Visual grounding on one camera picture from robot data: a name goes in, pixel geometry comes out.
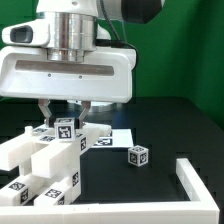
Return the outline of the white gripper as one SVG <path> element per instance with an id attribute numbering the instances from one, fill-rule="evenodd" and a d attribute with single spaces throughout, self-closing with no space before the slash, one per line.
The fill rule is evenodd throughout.
<path id="1" fill-rule="evenodd" d="M 36 98 L 47 127 L 55 117 L 50 101 L 82 101 L 82 112 L 75 119 L 81 129 L 90 101 L 126 103 L 132 97 L 133 49 L 99 47 L 84 56 L 82 63 L 49 61 L 43 48 L 12 47 L 0 50 L 0 95 Z"/>

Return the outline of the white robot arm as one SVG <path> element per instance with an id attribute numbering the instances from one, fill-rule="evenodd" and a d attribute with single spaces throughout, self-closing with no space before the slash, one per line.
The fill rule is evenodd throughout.
<path id="1" fill-rule="evenodd" d="M 115 29 L 120 20 L 147 23 L 165 0 L 39 0 L 36 19 L 2 31 L 0 96 L 35 98 L 47 120 L 51 100 L 126 103 L 132 97 L 137 50 Z"/>

